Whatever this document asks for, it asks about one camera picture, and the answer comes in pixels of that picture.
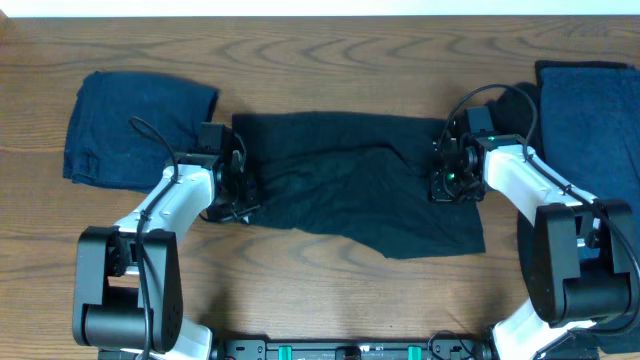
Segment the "folded navy blue garment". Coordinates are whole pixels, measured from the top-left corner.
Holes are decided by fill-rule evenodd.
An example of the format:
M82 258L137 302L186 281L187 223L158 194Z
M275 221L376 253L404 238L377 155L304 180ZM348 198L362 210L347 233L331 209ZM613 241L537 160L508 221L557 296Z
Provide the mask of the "folded navy blue garment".
M77 92L66 135L63 177L74 183L147 193L176 152L195 147L201 124L211 119L216 88L150 72L94 72Z

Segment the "blue garment in pile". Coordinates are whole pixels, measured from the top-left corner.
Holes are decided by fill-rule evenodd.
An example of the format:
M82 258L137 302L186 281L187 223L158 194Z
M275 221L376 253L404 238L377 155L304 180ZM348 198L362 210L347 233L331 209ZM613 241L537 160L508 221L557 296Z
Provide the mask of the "blue garment in pile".
M639 213L639 71L547 67L540 71L546 163L602 199Z

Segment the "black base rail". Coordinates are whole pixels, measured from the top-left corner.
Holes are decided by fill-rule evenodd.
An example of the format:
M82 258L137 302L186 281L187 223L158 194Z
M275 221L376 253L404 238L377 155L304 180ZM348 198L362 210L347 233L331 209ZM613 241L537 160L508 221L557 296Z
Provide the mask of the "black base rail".
M211 360L486 360L489 345L453 336L423 342L216 340Z

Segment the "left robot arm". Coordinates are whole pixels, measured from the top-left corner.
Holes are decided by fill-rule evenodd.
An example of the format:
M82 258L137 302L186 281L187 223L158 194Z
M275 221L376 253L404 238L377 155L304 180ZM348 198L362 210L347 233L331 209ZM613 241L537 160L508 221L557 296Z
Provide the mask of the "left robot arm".
M183 313L178 247L204 211L237 222L256 208L246 162L239 140L173 153L138 207L81 233L71 324L79 345L134 359L210 357L212 331Z

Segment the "black garment under pile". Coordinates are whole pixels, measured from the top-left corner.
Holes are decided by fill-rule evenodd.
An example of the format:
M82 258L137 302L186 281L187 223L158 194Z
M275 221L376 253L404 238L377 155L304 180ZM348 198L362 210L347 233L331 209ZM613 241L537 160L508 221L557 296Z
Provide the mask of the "black garment under pile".
M519 84L517 87L523 90L532 98L537 106L540 116L540 98L541 98L541 79L540 71L547 67L595 67L595 68L633 68L630 65L606 62L583 62L583 63L567 63L538 61L536 62L536 76L538 86L530 83ZM526 135L531 126L531 110L526 99L522 95L517 95L512 90L507 90L496 101L488 103L492 118L497 122L495 127L498 130L515 131L518 135ZM533 148L536 153L539 150L545 152L542 141L541 125L537 126L537 130L533 135ZM635 240L631 240L635 245L639 245L639 213L634 214L634 221L637 226L637 234ZM556 330L543 325L542 320L534 315L533 307L530 301L522 305L514 315L506 320L498 323L492 335L497 335L498 352L500 355L508 355L507 359L530 359L540 346L551 344L552 335L568 335L564 330ZM639 352L639 325L630 332L616 336L591 336L588 334L577 334L574 339L581 348L595 348L597 344L607 354L623 354Z

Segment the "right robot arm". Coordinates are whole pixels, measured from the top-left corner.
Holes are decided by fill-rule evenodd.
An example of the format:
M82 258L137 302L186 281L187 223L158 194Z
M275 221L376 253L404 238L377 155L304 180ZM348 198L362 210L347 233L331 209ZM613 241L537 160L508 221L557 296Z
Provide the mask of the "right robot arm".
M561 177L518 135L465 133L434 144L430 198L504 195L531 225L519 240L528 298L474 348L476 359L542 359L578 335L616 336L639 324L639 259L630 206Z

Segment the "black shorts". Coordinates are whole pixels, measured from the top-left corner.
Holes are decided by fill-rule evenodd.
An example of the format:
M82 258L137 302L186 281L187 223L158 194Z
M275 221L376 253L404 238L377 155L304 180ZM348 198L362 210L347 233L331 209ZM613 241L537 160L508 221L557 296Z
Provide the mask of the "black shorts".
M250 224L340 235L394 259L484 252L475 204L428 198L443 125L366 113L233 115L261 196Z

